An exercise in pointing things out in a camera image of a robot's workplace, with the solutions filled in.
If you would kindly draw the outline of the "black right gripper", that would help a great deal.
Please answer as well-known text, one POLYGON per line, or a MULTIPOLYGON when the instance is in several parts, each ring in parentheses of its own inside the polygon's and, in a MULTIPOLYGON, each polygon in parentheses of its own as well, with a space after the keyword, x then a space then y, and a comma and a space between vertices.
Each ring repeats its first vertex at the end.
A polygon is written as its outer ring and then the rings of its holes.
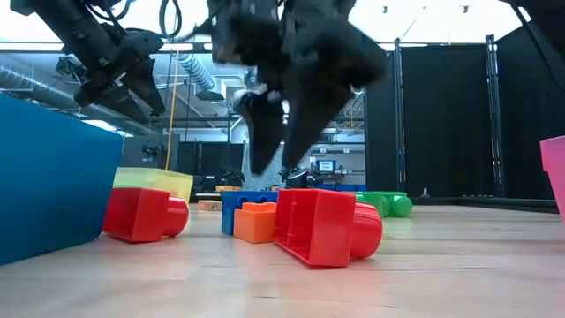
MULTIPOLYGON (((386 51, 350 23, 357 0, 207 0, 213 59, 256 67, 290 111, 282 165, 295 168, 351 99, 385 77, 386 51)), ((239 114, 249 133, 250 170, 262 175, 283 139, 283 103, 247 91, 239 114)))

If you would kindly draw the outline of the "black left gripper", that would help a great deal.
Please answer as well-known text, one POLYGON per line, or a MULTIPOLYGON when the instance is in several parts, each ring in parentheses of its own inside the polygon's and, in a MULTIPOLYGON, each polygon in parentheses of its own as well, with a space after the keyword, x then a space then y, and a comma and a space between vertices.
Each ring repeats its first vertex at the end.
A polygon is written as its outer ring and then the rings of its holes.
POLYGON ((98 103, 141 124, 147 115, 130 93, 151 109, 153 116, 166 109, 154 82, 150 57, 162 46, 158 34, 140 30, 121 33, 113 28, 76 31, 73 54, 87 69, 87 81, 75 93, 82 107, 98 103))

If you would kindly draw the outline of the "blue plastic bin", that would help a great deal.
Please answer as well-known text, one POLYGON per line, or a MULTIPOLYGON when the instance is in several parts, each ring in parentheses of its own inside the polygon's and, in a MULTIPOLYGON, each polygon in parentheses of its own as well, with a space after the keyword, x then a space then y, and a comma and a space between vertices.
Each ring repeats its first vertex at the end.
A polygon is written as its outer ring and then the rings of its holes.
POLYGON ((0 266, 98 238, 123 143, 0 95, 0 266))

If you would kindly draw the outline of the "black hanging ceiling device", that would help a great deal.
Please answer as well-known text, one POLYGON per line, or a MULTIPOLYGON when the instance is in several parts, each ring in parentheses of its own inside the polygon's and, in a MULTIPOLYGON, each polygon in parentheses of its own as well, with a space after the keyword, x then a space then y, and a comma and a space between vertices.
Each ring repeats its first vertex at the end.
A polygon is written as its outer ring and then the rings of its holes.
POLYGON ((59 57, 56 63, 56 72, 63 76, 71 76, 78 82, 86 79, 87 69, 73 58, 59 57))

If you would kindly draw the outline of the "black cabinet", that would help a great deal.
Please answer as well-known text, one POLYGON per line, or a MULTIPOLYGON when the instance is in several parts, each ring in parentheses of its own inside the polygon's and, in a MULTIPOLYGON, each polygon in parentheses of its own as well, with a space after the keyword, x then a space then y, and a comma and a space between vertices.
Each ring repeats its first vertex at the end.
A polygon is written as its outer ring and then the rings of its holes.
POLYGON ((214 176, 220 170, 242 172, 243 157, 243 144, 181 142, 175 171, 193 176, 193 189, 197 193, 204 193, 201 190, 201 181, 205 176, 214 176))

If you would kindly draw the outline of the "yellow translucent plastic bin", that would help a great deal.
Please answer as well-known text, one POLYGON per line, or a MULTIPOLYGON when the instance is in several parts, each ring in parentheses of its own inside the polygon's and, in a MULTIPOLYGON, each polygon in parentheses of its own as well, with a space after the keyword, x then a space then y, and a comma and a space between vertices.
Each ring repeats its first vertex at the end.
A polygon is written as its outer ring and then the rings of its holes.
POLYGON ((156 168, 118 167, 114 187, 144 187, 169 192, 189 203, 193 176, 156 168))

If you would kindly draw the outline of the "blue plastic brick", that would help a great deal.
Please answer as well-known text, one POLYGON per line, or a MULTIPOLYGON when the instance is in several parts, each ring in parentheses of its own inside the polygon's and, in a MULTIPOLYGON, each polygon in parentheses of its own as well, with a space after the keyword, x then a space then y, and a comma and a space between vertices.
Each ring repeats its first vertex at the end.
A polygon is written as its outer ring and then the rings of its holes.
POLYGON ((222 192, 222 233, 234 233, 235 210, 245 202, 277 202, 277 191, 224 191, 222 192))

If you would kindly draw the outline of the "orange plastic brick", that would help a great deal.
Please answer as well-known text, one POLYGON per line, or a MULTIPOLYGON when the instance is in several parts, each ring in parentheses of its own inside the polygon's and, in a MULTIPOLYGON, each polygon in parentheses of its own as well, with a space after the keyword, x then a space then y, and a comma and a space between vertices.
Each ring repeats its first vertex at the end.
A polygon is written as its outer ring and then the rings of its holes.
POLYGON ((234 212, 233 236, 253 244, 273 242, 275 211, 275 202, 244 202, 234 212))

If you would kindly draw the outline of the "grey ceiling pipe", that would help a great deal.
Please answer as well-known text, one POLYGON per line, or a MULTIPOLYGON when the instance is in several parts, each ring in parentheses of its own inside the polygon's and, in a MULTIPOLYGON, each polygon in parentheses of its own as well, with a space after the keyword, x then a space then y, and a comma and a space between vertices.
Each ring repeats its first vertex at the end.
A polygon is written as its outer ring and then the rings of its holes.
POLYGON ((80 109, 72 91, 62 81, 17 60, 0 57, 0 91, 3 89, 24 95, 51 109, 70 112, 80 120, 105 121, 130 133, 158 134, 155 129, 96 103, 80 109))

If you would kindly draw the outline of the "red plastic brick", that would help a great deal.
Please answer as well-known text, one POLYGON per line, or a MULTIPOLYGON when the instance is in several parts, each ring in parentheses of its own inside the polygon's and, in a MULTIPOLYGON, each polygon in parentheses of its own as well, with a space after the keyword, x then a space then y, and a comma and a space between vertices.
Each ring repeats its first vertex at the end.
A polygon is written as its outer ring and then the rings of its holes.
POLYGON ((184 200, 143 187, 113 188, 102 232, 127 243, 152 243, 175 237, 189 220, 184 200))
POLYGON ((376 207, 352 193, 288 189, 278 194, 275 243, 310 267, 344 268, 375 254, 383 236, 376 207))

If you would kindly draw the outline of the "green plastic brick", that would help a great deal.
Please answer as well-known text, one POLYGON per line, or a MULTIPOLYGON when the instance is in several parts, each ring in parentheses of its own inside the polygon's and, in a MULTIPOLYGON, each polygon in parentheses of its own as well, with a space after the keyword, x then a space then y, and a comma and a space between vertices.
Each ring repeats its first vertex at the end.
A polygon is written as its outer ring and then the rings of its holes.
POLYGON ((411 199, 402 192, 357 192, 358 201, 375 206, 382 218, 407 218, 413 208, 411 199))

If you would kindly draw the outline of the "black partition curtain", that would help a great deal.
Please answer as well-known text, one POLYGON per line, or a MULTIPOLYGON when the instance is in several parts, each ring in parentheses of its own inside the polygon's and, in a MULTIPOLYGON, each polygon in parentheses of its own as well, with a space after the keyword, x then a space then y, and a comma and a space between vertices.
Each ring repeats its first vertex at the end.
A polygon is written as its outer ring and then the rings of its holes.
POLYGON ((385 66, 365 96, 370 189, 552 198, 539 144, 565 135, 565 63, 545 38, 395 47, 385 66))

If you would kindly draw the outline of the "pink plastic bin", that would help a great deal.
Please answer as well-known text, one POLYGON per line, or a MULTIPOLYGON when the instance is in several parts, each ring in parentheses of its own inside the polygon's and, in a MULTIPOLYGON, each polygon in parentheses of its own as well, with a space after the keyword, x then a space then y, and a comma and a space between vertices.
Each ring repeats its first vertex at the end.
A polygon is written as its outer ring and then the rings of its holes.
POLYGON ((565 135, 542 140, 542 167, 547 173, 561 221, 565 224, 565 135))

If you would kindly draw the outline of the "silver flexible duct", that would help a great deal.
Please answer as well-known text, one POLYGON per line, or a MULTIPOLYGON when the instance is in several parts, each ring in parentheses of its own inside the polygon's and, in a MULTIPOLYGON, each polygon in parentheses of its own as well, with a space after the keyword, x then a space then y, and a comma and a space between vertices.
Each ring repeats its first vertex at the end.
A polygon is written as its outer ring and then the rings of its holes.
POLYGON ((185 71, 192 83, 197 87, 202 90, 211 90, 215 87, 212 75, 197 57, 189 54, 180 54, 177 57, 177 61, 181 69, 185 71))

